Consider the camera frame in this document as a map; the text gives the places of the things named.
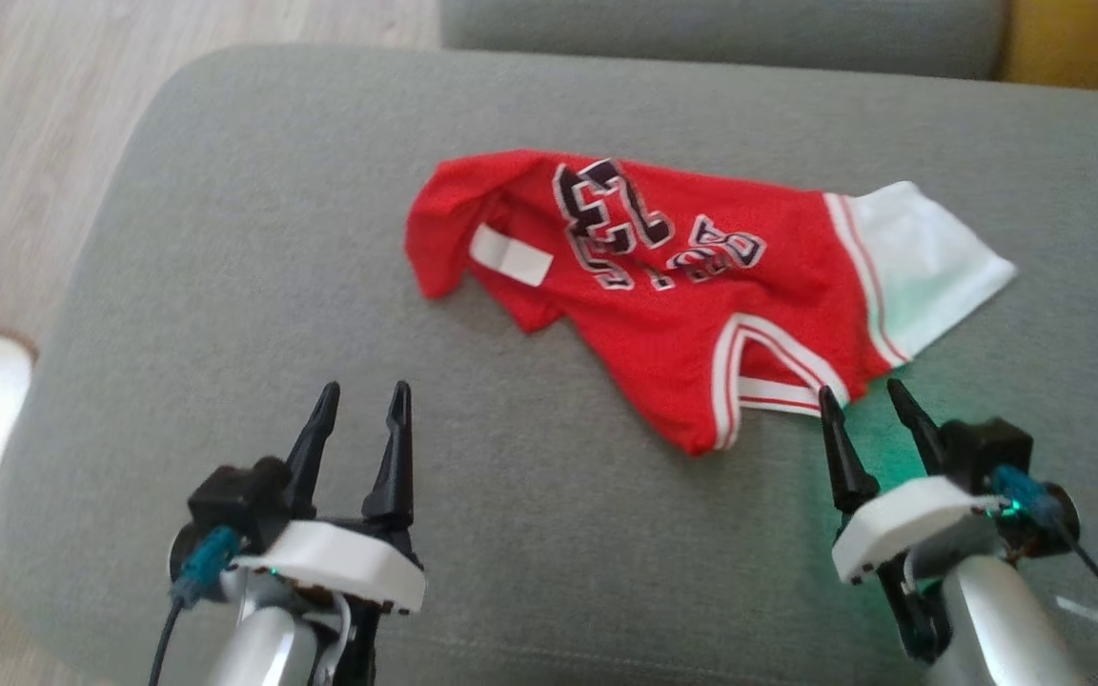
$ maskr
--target gray ottoman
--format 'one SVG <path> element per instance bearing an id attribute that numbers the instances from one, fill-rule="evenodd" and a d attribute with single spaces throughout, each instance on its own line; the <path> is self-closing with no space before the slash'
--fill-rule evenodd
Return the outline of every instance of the gray ottoman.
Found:
<path id="1" fill-rule="evenodd" d="M 1011 418 L 1098 554 L 1098 94 L 665 61 L 238 48 L 134 134 L 5 456 L 0 589 L 75 667 L 141 683 L 184 498 L 283 454 L 344 387 L 317 503 L 371 485 L 414 387 L 424 612 L 381 683 L 910 683 L 878 589 L 838 583 L 819 426 L 746 413 L 725 454 L 659 439 L 565 324 L 474 283 L 428 303 L 401 251 L 446 157 L 563 148 L 851 194 L 910 179 L 1020 277 L 901 376 L 935 417 Z M 887 486 L 921 473 L 882 386 L 850 409 Z M 1042 598 L 1098 599 L 1075 560 Z M 177 627 L 195 683 L 233 611 Z M 1098 676 L 1098 628 L 1057 616 Z"/>

